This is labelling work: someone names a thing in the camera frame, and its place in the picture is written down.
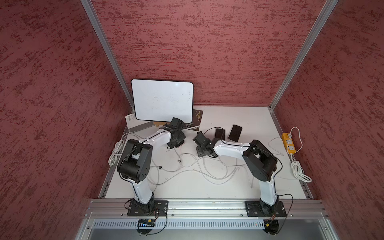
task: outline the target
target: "electrical outlet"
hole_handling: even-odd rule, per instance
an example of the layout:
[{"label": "electrical outlet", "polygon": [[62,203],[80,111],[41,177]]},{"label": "electrical outlet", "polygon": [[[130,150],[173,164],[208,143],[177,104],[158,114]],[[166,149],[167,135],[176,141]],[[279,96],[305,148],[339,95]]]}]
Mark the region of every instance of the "electrical outlet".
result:
[{"label": "electrical outlet", "polygon": [[293,141],[292,139],[290,139],[290,137],[292,137],[292,135],[290,135],[287,132],[283,132],[283,134],[281,135],[284,148],[287,149],[288,154],[295,154],[296,153],[295,146],[293,145]]}]

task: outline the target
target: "smartphone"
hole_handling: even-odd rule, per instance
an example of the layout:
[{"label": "smartphone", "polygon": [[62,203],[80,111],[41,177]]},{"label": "smartphone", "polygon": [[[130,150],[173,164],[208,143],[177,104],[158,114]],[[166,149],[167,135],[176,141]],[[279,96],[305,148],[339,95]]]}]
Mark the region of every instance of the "smartphone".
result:
[{"label": "smartphone", "polygon": [[236,124],[234,124],[232,126],[231,132],[229,133],[228,139],[231,140],[231,141],[234,141],[234,142],[239,141],[240,134],[241,134],[242,130],[243,130],[242,127],[237,126]]},{"label": "smartphone", "polygon": [[215,138],[225,140],[225,130],[221,128],[216,128]]}]

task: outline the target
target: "metal bracket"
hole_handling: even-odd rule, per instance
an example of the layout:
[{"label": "metal bracket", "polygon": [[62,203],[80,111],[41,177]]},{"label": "metal bracket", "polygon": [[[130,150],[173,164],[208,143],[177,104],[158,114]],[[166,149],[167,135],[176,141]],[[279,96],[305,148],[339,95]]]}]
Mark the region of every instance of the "metal bracket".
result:
[{"label": "metal bracket", "polygon": [[[165,200],[155,200],[153,216],[165,217],[168,212],[168,201]],[[127,216],[129,217],[146,217],[149,216],[148,213],[143,212],[136,201],[131,201],[129,203]]]},{"label": "metal bracket", "polygon": [[[247,210],[248,217],[265,217],[262,212],[262,206],[260,201],[245,201],[245,208]],[[276,217],[286,217],[285,207],[282,201],[279,201],[276,205]]]}]

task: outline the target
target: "white table surface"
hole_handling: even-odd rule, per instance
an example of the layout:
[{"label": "white table surface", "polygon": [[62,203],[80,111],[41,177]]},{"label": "white table surface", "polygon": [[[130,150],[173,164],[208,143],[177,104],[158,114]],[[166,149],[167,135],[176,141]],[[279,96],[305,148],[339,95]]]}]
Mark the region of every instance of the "white table surface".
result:
[{"label": "white table surface", "polygon": [[[243,127],[238,142],[247,143],[253,139],[257,139],[262,142],[272,153],[276,153],[275,150],[268,146],[268,142],[279,137],[278,131],[273,123],[271,115],[266,107],[213,107],[213,106],[196,106],[194,109],[203,110],[200,131],[206,131],[211,127],[222,127],[225,129],[226,140],[233,124]],[[158,130],[153,126],[136,134],[141,137],[147,137]],[[185,143],[181,145],[176,151],[181,153],[191,153],[196,158],[196,144],[193,142],[193,138],[196,136],[197,131],[183,130],[187,136]],[[212,139],[214,137],[215,130],[211,129],[206,133],[206,137]],[[276,150],[284,153],[284,145],[280,139],[275,139],[270,142],[270,145]],[[179,167],[178,159],[175,150],[168,150],[167,145],[155,150],[152,154],[152,159],[157,165],[161,165],[167,170],[176,170]],[[295,199],[305,199],[304,191],[297,179],[294,178],[290,169],[290,160],[287,154],[284,156],[275,155],[283,163],[283,169],[278,173],[275,178],[276,192],[279,195],[292,194]],[[221,160],[229,165],[235,165],[236,159],[233,157],[220,157]],[[243,159],[237,160],[237,165],[245,164]],[[184,166],[189,166],[194,163],[195,160],[188,155],[182,157],[182,163]],[[199,160],[202,171],[206,173],[203,167],[203,161]],[[212,160],[210,158],[205,159],[206,167],[211,174],[216,177],[223,177],[225,175],[225,166],[220,162]],[[281,164],[277,163],[277,170],[281,168]],[[182,168],[179,170],[196,169],[199,170],[197,164],[192,167]],[[234,167],[228,167],[228,172],[232,172]],[[171,178],[176,174],[160,171],[159,183]],[[157,170],[151,168],[148,177],[157,182]],[[174,177],[165,184],[159,185],[154,194],[157,199],[258,199],[260,198],[260,188],[258,180],[254,178],[253,187],[250,187],[249,181],[253,178],[249,169],[246,167],[239,168],[236,174],[228,182],[222,185],[214,185],[208,182],[202,174],[198,172],[184,172]],[[225,180],[213,180],[211,181],[220,183]],[[117,170],[112,177],[108,191],[105,198],[132,198],[134,196],[132,187],[128,182],[120,179]],[[289,199],[290,196],[282,196],[282,199]]]}]

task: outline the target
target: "white cable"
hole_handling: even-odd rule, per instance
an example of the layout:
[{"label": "white cable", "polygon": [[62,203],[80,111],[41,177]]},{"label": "white cable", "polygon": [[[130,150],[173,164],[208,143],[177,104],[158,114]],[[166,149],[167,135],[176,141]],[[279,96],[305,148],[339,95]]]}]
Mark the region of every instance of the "white cable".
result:
[{"label": "white cable", "polygon": [[274,148],[270,145],[270,142],[272,142],[272,141],[275,140],[276,138],[278,138],[278,139],[280,139],[281,141],[283,141],[280,137],[275,137],[274,139],[272,139],[271,141],[268,142],[268,146],[269,146],[270,148],[272,148],[273,150],[275,150],[276,152],[278,152],[278,153],[273,153],[273,154],[275,154],[275,155],[280,155],[280,156],[284,156],[284,154],[282,154],[281,152],[277,151],[276,149],[274,149]]},{"label": "white cable", "polygon": [[[300,143],[301,143],[301,147],[299,148],[299,150],[297,150],[295,153],[297,153],[298,151],[300,151],[302,148],[303,148],[303,142],[301,141],[301,137],[300,137],[300,129],[298,127],[293,127],[291,128],[291,131],[289,132],[289,140],[288,140],[288,144],[289,143],[293,143],[292,142],[292,130],[294,128],[297,128],[297,131],[299,132],[299,140],[300,140]],[[299,161],[296,161],[295,157],[293,156],[293,154],[289,154],[289,156],[291,157],[291,170],[292,170],[292,173],[293,175],[295,176],[296,179],[299,179],[303,182],[312,182],[312,178],[310,178],[309,176],[305,175],[304,174],[304,170],[303,168],[301,167],[301,164]]]},{"label": "white cable", "polygon": [[[183,172],[190,172],[190,171],[193,171],[193,172],[198,172],[198,173],[202,174],[203,177],[204,177],[207,181],[209,181],[210,183],[215,184],[215,185],[221,185],[221,184],[224,184],[224,183],[228,182],[230,179],[232,179],[232,178],[234,177],[235,173],[236,173],[236,170],[239,170],[240,167],[242,167],[242,168],[244,168],[245,170],[247,170],[247,168],[244,167],[244,165],[237,165],[237,161],[238,161],[238,159],[236,159],[236,164],[233,165],[235,168],[233,169],[233,171],[232,171],[230,174],[228,174],[228,168],[227,168],[228,166],[227,166],[225,163],[223,163],[223,162],[221,161],[221,159],[216,160],[216,159],[210,158],[211,160],[215,160],[215,161],[219,161],[219,162],[221,162],[221,164],[223,164],[223,165],[226,167],[226,175],[225,175],[224,177],[215,177],[215,176],[213,176],[212,174],[209,173],[209,171],[207,170],[206,167],[205,167],[205,170],[206,170],[209,174],[206,174],[206,173],[202,172],[202,170],[201,170],[201,166],[200,166],[200,164],[199,164],[199,160],[200,160],[200,159],[203,159],[203,161],[204,161],[204,160],[205,160],[204,157],[201,157],[201,158],[197,159],[193,154],[190,154],[190,153],[183,153],[183,154],[180,155],[180,154],[178,154],[178,152],[176,151],[176,149],[175,149],[175,152],[176,152],[176,154],[179,156],[179,163],[180,163],[180,165],[181,165],[182,167],[191,167],[191,166],[193,166],[194,164],[197,163],[197,165],[198,165],[200,171],[199,171],[199,170],[195,170],[195,169],[184,170],[184,171],[178,172],[177,174],[175,174],[175,175],[172,176],[171,178],[167,179],[165,182],[162,182],[162,183],[157,182],[157,184],[154,183],[154,182],[152,182],[150,179],[148,179],[148,181],[149,181],[151,184],[153,184],[153,185],[162,185],[162,184],[165,184],[166,182],[170,181],[172,178],[176,177],[177,175],[179,175],[179,174],[181,174],[181,173],[183,173]],[[189,165],[189,166],[184,166],[184,165],[182,164],[182,161],[181,161],[181,160],[182,160],[181,158],[182,158],[182,156],[184,156],[184,155],[190,155],[190,156],[192,156],[192,157],[194,158],[195,162],[194,162],[193,164]],[[162,169],[162,170],[165,170],[166,172],[174,172],[174,171],[168,171],[168,170],[166,170],[166,169],[164,169],[164,168],[161,168],[161,169]],[[229,177],[229,179],[227,179],[226,181],[224,181],[224,182],[222,182],[222,183],[215,183],[215,182],[210,181],[210,180],[207,179],[206,177],[210,177],[210,178],[213,178],[213,179],[215,179],[215,180],[223,180],[223,179],[228,178],[228,177]],[[248,179],[249,184],[250,184],[250,186],[251,186],[251,188],[252,188],[252,187],[253,187],[253,178],[252,178],[252,182],[249,180],[249,178],[247,178],[247,179]]]},{"label": "white cable", "polygon": [[121,153],[122,153],[122,150],[124,149],[124,143],[126,143],[126,140],[124,141],[123,138],[127,138],[129,135],[129,133],[125,133],[121,136],[121,139],[120,141],[118,141],[117,143],[115,143],[115,148],[112,150],[112,154],[111,156],[109,157],[108,159],[108,164],[110,166],[114,165],[119,159],[120,159],[120,156],[121,156]]},{"label": "white cable", "polygon": [[301,167],[299,161],[293,160],[291,162],[291,170],[295,178],[303,181],[303,182],[312,182],[312,179],[304,174],[304,170]]},{"label": "white cable", "polygon": [[291,128],[291,131],[289,132],[289,134],[291,135],[290,136],[290,140],[288,141],[288,144],[289,144],[289,142],[291,141],[291,139],[292,139],[292,130],[294,129],[294,128],[297,128],[297,131],[299,132],[299,140],[300,140],[300,143],[301,143],[301,147],[299,148],[299,150],[297,150],[296,152],[298,152],[298,151],[300,151],[302,148],[303,148],[303,142],[301,141],[301,137],[300,137],[300,129],[298,128],[298,127],[293,127],[293,128]]}]

